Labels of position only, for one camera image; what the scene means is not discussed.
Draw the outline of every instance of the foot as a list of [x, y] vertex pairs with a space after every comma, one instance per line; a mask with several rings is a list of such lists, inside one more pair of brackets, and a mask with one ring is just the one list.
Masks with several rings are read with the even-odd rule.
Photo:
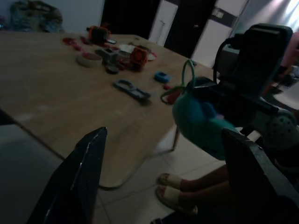
[[[157, 190], [158, 190], [158, 194], [163, 196], [164, 192], [166, 190], [166, 186], [159, 185]], [[194, 208], [195, 203], [193, 203], [189, 199], [190, 198], [189, 194], [190, 193], [180, 191], [179, 196], [178, 196], [178, 203], [181, 207], [183, 207], [185, 209], [188, 209], [188, 210], [191, 210], [191, 209]]]
[[[169, 174], [162, 174], [162, 178], [164, 178], [166, 180], [167, 180], [168, 176], [169, 176]], [[192, 181], [182, 179], [182, 181], [180, 183], [179, 190], [181, 190], [183, 192], [194, 192], [194, 191], [197, 191], [198, 188], [194, 187], [194, 185], [192, 185]]]

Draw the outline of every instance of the white sandal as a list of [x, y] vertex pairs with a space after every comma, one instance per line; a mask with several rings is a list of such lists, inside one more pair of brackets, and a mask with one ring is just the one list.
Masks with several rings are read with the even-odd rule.
[[173, 174], [168, 174], [168, 177], [165, 178], [164, 175], [165, 174], [161, 174], [158, 177], [158, 181], [160, 182], [160, 184], [165, 185], [165, 186], [171, 186], [175, 189], [180, 190], [182, 178], [179, 178], [178, 176], [175, 176]]
[[178, 189], [174, 189], [172, 187], [167, 186], [163, 196], [158, 192], [158, 190], [159, 188], [156, 189], [156, 196], [159, 199], [159, 201], [163, 203], [165, 206], [173, 210], [181, 211], [188, 215], [197, 215], [198, 208], [196, 205], [191, 210], [185, 209], [179, 205], [178, 196], [180, 191]]

